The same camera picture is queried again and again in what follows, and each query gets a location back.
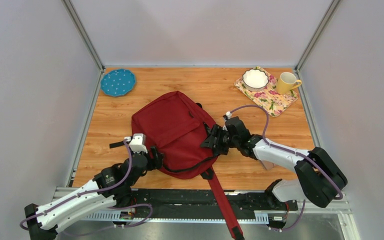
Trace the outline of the red student backpack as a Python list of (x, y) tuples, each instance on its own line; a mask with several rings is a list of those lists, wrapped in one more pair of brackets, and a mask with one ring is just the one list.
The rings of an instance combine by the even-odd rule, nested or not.
[(243, 231), (213, 169), (219, 155), (200, 147), (207, 138), (205, 124), (212, 127), (216, 122), (200, 104), (180, 91), (161, 95), (131, 117), (132, 133), (144, 134), (145, 145), (155, 146), (164, 154), (159, 170), (178, 179), (201, 176), (207, 180), (231, 237), (242, 240)]

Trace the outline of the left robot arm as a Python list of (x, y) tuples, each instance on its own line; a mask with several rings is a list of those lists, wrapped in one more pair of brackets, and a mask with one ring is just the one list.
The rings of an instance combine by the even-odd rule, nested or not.
[(28, 231), (32, 240), (54, 240), (77, 221), (104, 209), (136, 210), (153, 207), (149, 203), (136, 203), (132, 186), (147, 172), (163, 166), (164, 154), (156, 147), (150, 150), (127, 150), (128, 158), (104, 168), (87, 183), (44, 205), (31, 203), (24, 208), (25, 219), (19, 226)]

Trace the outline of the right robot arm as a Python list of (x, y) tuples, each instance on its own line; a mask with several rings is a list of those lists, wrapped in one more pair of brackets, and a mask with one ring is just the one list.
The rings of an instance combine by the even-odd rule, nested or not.
[(266, 205), (279, 209), (291, 200), (308, 200), (319, 208), (326, 208), (332, 200), (343, 198), (342, 190), (348, 179), (330, 155), (321, 147), (312, 150), (278, 144), (262, 135), (251, 134), (238, 117), (209, 127), (204, 125), (206, 139), (202, 148), (216, 155), (227, 155), (237, 149), (243, 156), (260, 162), (270, 162), (294, 172), (296, 180), (276, 180), (265, 195)]

